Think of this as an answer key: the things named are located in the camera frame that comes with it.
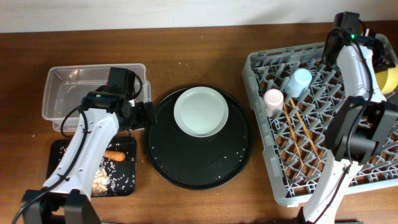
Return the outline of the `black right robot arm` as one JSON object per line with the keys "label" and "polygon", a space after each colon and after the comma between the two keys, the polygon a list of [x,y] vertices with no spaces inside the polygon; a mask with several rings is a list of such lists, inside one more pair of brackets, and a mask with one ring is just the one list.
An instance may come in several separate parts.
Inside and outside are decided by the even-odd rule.
{"label": "black right robot arm", "polygon": [[376,72],[396,64],[358,13],[335,16],[322,62],[340,70],[346,99],[326,129],[326,164],[296,223],[335,222],[352,179],[370,158],[380,155],[397,120],[397,105],[387,102],[376,80]]}

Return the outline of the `wooden chopstick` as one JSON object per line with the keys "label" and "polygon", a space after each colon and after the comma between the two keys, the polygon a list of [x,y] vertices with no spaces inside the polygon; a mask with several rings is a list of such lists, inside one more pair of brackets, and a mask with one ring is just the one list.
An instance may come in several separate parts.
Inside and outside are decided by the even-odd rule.
{"label": "wooden chopstick", "polygon": [[287,108],[286,108],[285,103],[283,103],[283,110],[284,110],[284,113],[285,113],[285,117],[286,117],[287,123],[289,125],[289,130],[290,130],[290,133],[291,133],[291,136],[292,136],[292,140],[294,142],[294,146],[295,146],[295,149],[297,151],[300,163],[301,163],[301,165],[304,165],[303,160],[302,160],[302,156],[301,156],[301,152],[300,152],[300,149],[299,149],[298,144],[297,144],[296,135],[294,133],[293,126],[292,126],[292,123],[291,123],[291,120],[290,120],[290,116],[289,116],[289,114],[287,112]]}
{"label": "wooden chopstick", "polygon": [[[294,103],[294,101],[293,101],[293,99],[290,99],[290,104],[293,106],[294,109],[297,108],[296,105],[295,105],[295,103]],[[319,153],[318,153],[318,151],[317,151],[317,148],[316,148],[315,144],[313,143],[312,136],[310,135],[310,133],[309,133],[309,131],[308,131],[308,129],[307,129],[307,127],[306,127],[306,125],[305,125],[305,123],[304,123],[304,121],[303,121],[301,115],[300,115],[300,113],[299,113],[299,112],[296,112],[296,116],[298,117],[298,120],[303,124],[304,133],[305,133],[306,136],[308,137],[308,139],[309,139],[309,141],[310,141],[310,145],[311,145],[311,147],[312,147],[312,150],[314,151],[314,153],[315,153],[315,155],[316,155],[316,157],[317,157],[319,163],[321,163],[321,162],[322,162],[321,157],[320,157],[320,155],[319,155]]]}

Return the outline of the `yellow plastic bowl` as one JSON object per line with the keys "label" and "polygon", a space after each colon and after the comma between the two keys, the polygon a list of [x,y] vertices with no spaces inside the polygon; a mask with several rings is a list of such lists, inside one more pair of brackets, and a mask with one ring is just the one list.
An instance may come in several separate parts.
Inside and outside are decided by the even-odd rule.
{"label": "yellow plastic bowl", "polygon": [[376,73],[376,81],[383,95],[393,92],[397,87],[397,65],[386,71]]}

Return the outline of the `pink plastic cup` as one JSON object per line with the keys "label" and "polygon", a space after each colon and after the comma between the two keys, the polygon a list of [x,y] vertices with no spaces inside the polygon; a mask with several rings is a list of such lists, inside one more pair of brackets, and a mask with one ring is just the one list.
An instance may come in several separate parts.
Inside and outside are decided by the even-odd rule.
{"label": "pink plastic cup", "polygon": [[284,96],[278,89],[267,90],[263,97],[265,111],[268,117],[273,117],[283,107]]}

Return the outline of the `orange carrot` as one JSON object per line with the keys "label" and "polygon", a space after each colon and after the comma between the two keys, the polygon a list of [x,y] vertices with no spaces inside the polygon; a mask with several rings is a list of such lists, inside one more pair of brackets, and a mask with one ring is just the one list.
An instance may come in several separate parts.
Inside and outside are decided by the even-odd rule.
{"label": "orange carrot", "polygon": [[125,160],[126,155],[123,152],[119,151],[105,151],[103,157],[117,162],[122,162],[123,160]]}

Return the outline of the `grey round plate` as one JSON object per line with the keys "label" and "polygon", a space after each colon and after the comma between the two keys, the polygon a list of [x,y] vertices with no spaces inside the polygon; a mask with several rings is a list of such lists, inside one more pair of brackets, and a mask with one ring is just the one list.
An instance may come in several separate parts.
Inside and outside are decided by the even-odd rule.
{"label": "grey round plate", "polygon": [[186,134],[205,138],[220,132],[229,116],[224,96],[214,88],[197,86],[189,88],[177,98],[174,119]]}

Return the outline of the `light blue plastic cup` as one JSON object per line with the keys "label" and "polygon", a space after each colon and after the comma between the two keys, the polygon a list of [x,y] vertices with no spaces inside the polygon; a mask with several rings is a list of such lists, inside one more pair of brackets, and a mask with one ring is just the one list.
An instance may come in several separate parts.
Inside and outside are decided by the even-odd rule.
{"label": "light blue plastic cup", "polygon": [[309,87],[312,81],[312,74],[305,68],[298,68],[289,77],[284,91],[287,95],[291,94],[292,98],[299,98],[302,93]]}

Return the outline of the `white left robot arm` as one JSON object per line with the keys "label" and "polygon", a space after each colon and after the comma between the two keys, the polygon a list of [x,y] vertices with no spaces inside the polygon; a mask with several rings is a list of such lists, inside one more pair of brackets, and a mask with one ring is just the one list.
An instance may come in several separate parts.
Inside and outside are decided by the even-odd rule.
{"label": "white left robot arm", "polygon": [[75,108],[78,127],[62,160],[40,190],[27,190],[12,221],[24,223],[100,223],[91,204],[96,171],[113,137],[156,123],[152,102],[135,102],[141,78],[112,67],[105,85],[89,92]]}

